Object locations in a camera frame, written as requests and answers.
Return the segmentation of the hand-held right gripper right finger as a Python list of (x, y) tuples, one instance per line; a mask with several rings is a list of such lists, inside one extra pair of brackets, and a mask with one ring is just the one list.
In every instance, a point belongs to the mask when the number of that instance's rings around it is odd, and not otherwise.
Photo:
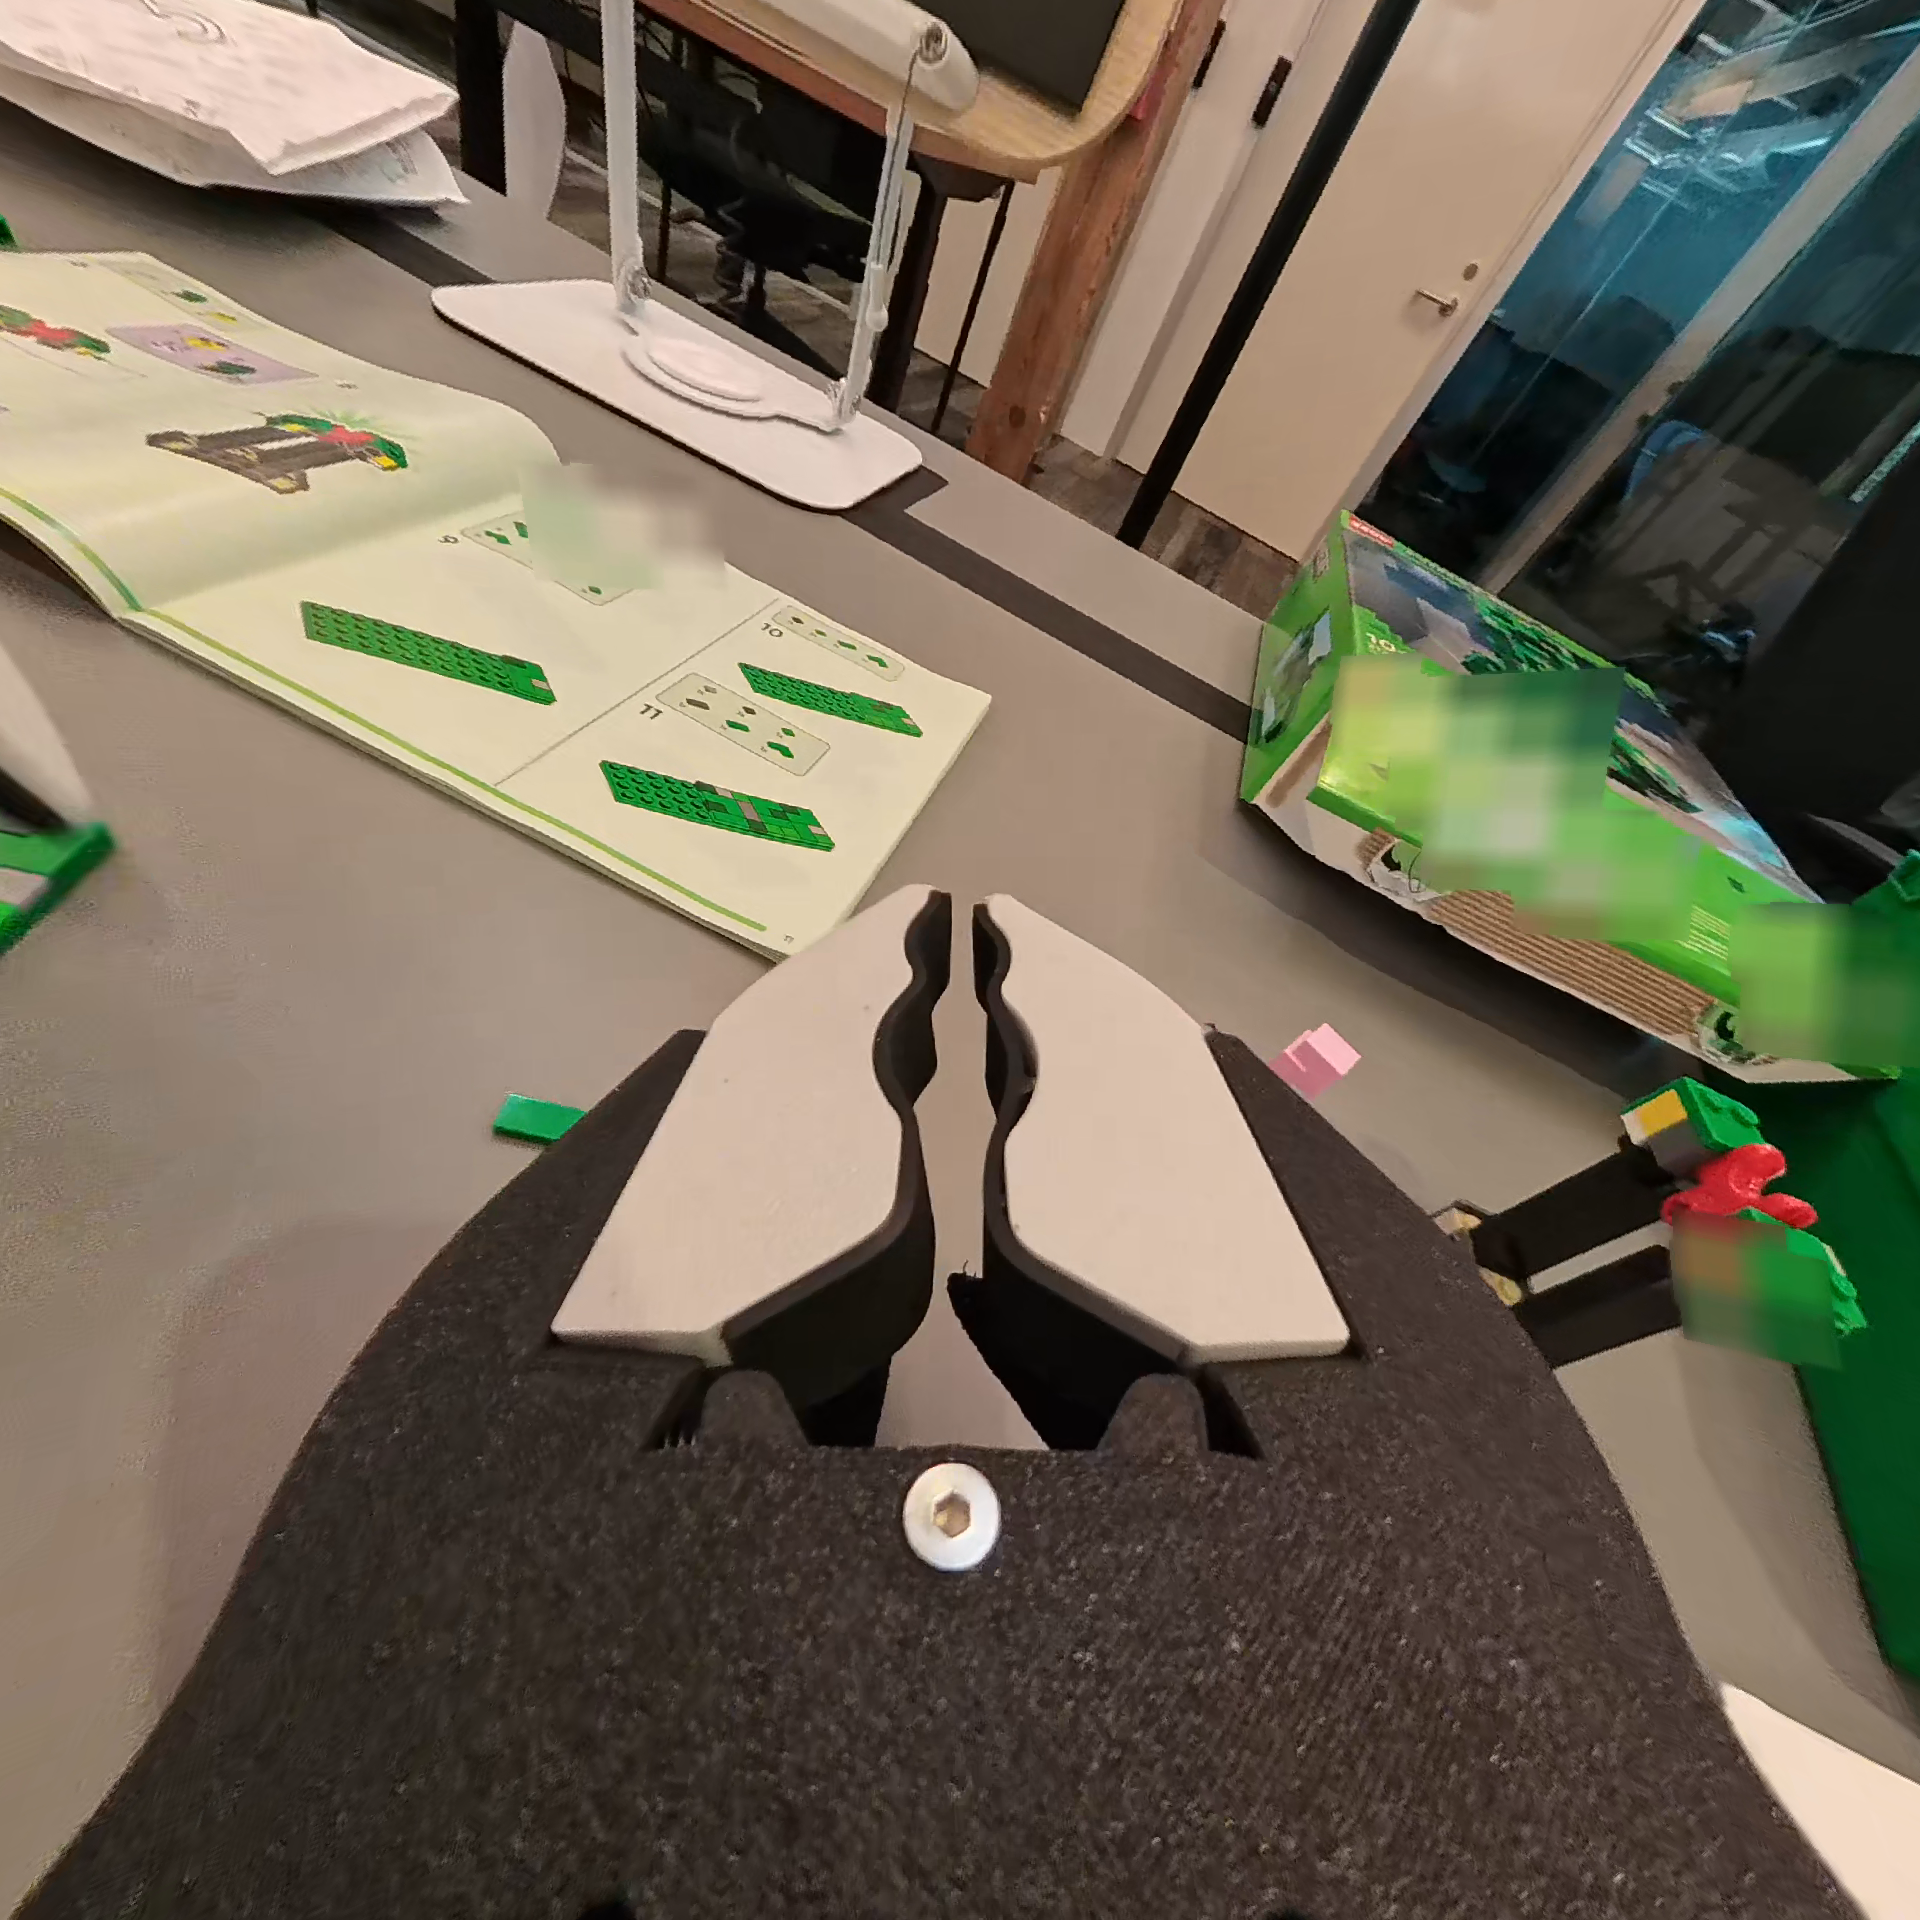
[(952, 1310), (999, 1370), (1319, 1360), (1352, 1333), (1213, 1032), (1036, 906), (971, 918), (992, 1133)]

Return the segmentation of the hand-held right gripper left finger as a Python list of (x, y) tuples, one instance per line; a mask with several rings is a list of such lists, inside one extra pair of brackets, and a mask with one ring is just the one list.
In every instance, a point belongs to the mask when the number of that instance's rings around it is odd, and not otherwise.
[(907, 1055), (951, 960), (951, 898), (906, 884), (738, 993), (692, 1049), (552, 1316), (567, 1345), (743, 1360), (751, 1333), (909, 1205)]

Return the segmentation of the green studded brick plate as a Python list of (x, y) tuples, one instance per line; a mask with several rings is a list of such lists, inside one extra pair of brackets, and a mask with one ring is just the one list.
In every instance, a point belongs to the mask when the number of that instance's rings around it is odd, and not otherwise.
[(15, 948), (74, 889), (115, 853), (106, 822), (56, 831), (2, 828), (2, 953)]

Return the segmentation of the green brick set box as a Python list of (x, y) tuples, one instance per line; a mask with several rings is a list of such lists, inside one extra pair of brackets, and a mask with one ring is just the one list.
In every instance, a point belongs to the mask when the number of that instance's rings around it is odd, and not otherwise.
[(1336, 514), (1238, 799), (1332, 872), (1746, 1084), (1916, 1073), (1916, 865), (1824, 902), (1650, 682)]

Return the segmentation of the black brick tower model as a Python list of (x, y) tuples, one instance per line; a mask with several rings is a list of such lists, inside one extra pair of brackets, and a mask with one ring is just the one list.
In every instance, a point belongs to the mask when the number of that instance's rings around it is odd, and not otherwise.
[(1552, 1368), (1663, 1333), (1831, 1370), (1855, 1287), (1740, 1100), (1679, 1076), (1630, 1104), (1612, 1153), (1503, 1208), (1454, 1202), (1460, 1240)]

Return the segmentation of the building instruction booklet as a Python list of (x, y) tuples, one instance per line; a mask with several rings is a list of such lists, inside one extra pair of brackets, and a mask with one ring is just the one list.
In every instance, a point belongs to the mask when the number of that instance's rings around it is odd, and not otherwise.
[(856, 912), (990, 712), (722, 559), (559, 576), (498, 399), (133, 250), (4, 250), (4, 525), (124, 629), (771, 958)]

